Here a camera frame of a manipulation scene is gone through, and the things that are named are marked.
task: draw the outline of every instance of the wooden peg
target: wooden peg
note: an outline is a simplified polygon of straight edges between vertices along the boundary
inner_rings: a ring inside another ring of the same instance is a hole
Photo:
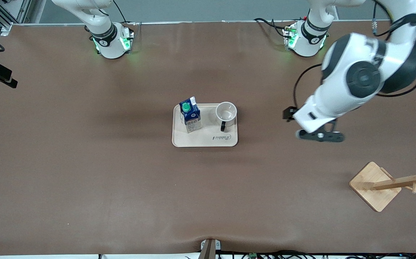
[[[387,175],[390,179],[395,180],[391,174],[389,174],[383,167],[380,168],[385,175]],[[412,191],[413,189],[409,186],[405,187],[406,189]]]

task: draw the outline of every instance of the wooden mug tree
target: wooden mug tree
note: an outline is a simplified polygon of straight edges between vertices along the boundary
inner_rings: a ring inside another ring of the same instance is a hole
[[[370,162],[349,185],[373,210],[381,212],[402,187],[416,193],[416,175],[395,179],[384,168]]]

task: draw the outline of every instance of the black round joint cover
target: black round joint cover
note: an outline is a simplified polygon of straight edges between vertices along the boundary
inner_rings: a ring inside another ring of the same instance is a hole
[[[370,62],[358,61],[347,71],[346,80],[350,93],[355,97],[364,98],[379,88],[380,73]]]

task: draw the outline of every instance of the wooden base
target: wooden base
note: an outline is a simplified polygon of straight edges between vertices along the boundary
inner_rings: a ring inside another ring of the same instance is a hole
[[[387,190],[371,190],[375,182],[390,180],[380,167],[370,162],[353,177],[349,185],[375,211],[381,212],[398,193],[401,188]]]

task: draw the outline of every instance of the tabletop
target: tabletop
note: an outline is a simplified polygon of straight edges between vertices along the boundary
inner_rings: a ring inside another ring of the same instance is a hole
[[[314,57],[258,23],[136,28],[133,53],[96,54],[83,27],[14,26],[0,63],[0,255],[223,250],[416,252],[416,195],[374,212],[349,181],[374,161],[416,172],[416,90],[339,119],[343,143],[295,138],[293,84],[330,44],[370,22],[334,22]],[[298,102],[319,86],[313,69]],[[191,96],[238,108],[234,147],[176,148],[172,111]]]

